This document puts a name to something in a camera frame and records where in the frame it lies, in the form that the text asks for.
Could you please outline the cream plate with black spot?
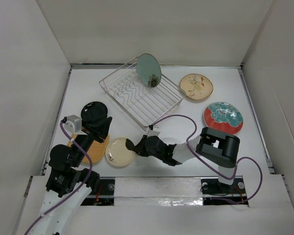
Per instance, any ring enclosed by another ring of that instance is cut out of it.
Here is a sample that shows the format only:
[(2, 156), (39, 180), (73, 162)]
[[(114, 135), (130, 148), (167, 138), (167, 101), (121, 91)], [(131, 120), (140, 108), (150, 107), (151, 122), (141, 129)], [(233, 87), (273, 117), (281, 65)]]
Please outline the cream plate with black spot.
[(110, 141), (105, 150), (105, 157), (114, 167), (126, 167), (131, 164), (136, 153), (126, 148), (126, 138), (117, 138)]

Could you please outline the light blue flower plate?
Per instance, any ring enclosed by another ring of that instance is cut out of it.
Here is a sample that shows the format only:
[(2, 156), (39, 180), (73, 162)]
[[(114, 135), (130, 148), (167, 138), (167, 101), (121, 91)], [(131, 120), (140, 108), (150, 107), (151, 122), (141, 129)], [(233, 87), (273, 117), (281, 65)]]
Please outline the light blue flower plate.
[(156, 58), (148, 53), (139, 56), (136, 71), (141, 82), (149, 87), (155, 88), (161, 81), (161, 67)]

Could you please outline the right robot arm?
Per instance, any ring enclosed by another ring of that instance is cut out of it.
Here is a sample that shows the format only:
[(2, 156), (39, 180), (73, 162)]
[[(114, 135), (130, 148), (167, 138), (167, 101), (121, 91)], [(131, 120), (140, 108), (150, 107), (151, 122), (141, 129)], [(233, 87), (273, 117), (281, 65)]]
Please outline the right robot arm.
[(213, 128), (204, 127), (197, 137), (180, 144), (166, 144), (158, 136), (144, 135), (135, 145), (125, 141), (127, 150), (141, 157), (153, 156), (169, 166), (204, 157), (218, 166), (217, 188), (229, 192), (234, 187), (240, 139)]

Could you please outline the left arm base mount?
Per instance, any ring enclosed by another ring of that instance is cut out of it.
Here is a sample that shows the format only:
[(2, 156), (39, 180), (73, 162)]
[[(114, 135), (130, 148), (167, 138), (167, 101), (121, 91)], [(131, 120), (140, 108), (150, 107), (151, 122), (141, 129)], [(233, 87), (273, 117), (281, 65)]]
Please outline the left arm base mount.
[(115, 178), (100, 178), (99, 187), (95, 192), (91, 192), (82, 206), (113, 206), (114, 205)]

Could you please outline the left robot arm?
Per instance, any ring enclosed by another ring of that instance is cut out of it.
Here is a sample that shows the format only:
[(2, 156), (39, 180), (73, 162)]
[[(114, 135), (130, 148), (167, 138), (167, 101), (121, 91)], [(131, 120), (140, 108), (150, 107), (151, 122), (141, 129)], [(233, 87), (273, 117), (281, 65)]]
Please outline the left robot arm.
[(100, 176), (93, 166), (77, 170), (93, 142), (103, 143), (109, 132), (111, 117), (86, 121), (67, 116), (60, 121), (63, 134), (71, 141), (68, 147), (58, 144), (50, 152), (51, 172), (39, 216), (26, 230), (27, 235), (63, 235), (77, 209), (89, 194), (99, 190)]

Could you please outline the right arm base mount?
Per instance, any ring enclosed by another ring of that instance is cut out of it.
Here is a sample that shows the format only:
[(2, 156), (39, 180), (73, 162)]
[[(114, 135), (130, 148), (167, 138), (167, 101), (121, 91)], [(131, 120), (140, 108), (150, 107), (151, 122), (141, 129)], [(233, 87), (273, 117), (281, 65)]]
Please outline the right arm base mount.
[(218, 178), (203, 178), (200, 192), (205, 206), (232, 205), (231, 201), (242, 202), (247, 199), (242, 177), (235, 178), (232, 185), (220, 183)]

